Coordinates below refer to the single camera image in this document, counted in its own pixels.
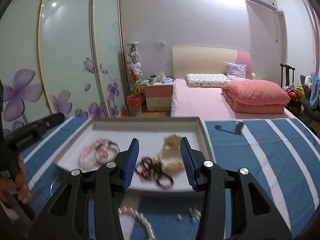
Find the person left hand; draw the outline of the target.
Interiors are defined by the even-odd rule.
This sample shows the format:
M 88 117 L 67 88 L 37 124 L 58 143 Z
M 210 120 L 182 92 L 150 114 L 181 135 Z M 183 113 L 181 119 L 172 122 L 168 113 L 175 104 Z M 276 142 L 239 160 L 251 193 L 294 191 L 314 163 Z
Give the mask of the person left hand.
M 28 180 L 25 173 L 24 161 L 20 155 L 18 156 L 18 163 L 21 170 L 16 176 L 15 181 L 1 177 L 1 202 L 8 208 L 12 208 L 12 205 L 10 204 L 5 191 L 17 190 L 18 199 L 23 204 L 28 204 L 32 200 L 31 191 L 29 190 Z

